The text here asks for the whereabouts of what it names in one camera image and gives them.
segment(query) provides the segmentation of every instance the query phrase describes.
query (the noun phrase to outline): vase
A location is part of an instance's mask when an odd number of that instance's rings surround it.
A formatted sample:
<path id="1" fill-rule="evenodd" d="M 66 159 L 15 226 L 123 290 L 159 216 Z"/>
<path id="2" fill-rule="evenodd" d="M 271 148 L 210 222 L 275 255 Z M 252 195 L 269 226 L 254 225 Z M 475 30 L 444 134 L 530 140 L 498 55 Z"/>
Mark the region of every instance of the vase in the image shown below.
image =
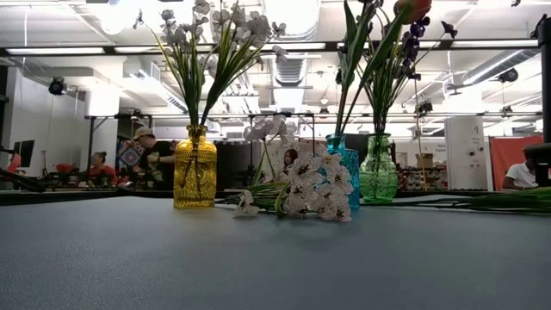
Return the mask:
<path id="1" fill-rule="evenodd" d="M 330 134 L 325 139 L 327 140 L 327 151 L 330 154 L 336 152 L 341 154 L 341 165 L 346 167 L 350 173 L 350 183 L 354 190 L 348 195 L 348 203 L 350 208 L 358 209 L 360 207 L 360 164 L 358 152 L 346 148 L 345 134 Z"/>
<path id="2" fill-rule="evenodd" d="M 207 128 L 187 127 L 189 139 L 176 147 L 174 208 L 212 208 L 216 195 L 216 146 L 206 141 Z"/>
<path id="3" fill-rule="evenodd" d="M 368 136 L 368 156 L 360 166 L 360 190 L 366 203 L 391 202 L 398 190 L 396 164 L 388 156 L 388 133 Z"/>

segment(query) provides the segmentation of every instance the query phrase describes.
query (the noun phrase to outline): cardboard box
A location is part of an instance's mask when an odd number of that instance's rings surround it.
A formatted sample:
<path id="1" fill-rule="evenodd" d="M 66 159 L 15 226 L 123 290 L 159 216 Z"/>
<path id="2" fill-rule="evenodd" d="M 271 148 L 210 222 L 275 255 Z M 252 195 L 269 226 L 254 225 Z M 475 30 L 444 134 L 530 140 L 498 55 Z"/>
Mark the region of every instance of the cardboard box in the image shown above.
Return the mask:
<path id="1" fill-rule="evenodd" d="M 421 165 L 421 161 L 419 160 L 419 154 L 415 154 L 415 157 L 417 158 L 417 167 L 423 168 L 423 166 Z M 434 157 L 434 154 L 432 153 L 423 153 L 423 164 L 425 169 L 432 168 L 433 157 Z"/>

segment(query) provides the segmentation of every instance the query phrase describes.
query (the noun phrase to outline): yellow glass vase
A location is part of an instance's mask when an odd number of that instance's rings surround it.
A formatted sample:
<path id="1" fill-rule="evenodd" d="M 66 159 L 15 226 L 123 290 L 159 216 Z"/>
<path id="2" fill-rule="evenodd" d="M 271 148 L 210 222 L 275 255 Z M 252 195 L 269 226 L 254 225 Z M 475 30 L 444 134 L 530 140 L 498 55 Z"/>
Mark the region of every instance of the yellow glass vase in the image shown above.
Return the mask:
<path id="1" fill-rule="evenodd" d="M 216 195 L 216 146 L 207 128 L 189 125 L 189 139 L 176 147 L 174 208 L 212 208 Z"/>

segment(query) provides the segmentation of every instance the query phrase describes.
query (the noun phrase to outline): man in cap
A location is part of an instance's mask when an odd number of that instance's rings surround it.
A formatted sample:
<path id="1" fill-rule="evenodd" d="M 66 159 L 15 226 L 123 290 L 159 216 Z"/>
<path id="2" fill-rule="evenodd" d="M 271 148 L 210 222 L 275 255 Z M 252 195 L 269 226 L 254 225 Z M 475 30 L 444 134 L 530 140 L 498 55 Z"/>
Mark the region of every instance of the man in cap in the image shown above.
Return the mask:
<path id="1" fill-rule="evenodd" d="M 145 148 L 139 167 L 151 172 L 155 189 L 173 190 L 176 160 L 173 144 L 169 141 L 157 141 L 149 127 L 140 127 L 136 130 L 134 139 Z"/>

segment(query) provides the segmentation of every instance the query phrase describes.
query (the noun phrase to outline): blue-gray table surface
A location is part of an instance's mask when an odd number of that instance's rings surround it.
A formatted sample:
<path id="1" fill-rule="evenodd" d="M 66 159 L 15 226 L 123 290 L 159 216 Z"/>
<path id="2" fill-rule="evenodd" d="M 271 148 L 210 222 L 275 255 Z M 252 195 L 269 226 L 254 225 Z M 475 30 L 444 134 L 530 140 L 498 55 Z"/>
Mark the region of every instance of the blue-gray table surface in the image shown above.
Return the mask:
<path id="1" fill-rule="evenodd" d="M 551 218 L 236 220 L 135 197 L 0 208 L 0 309 L 551 308 Z"/>

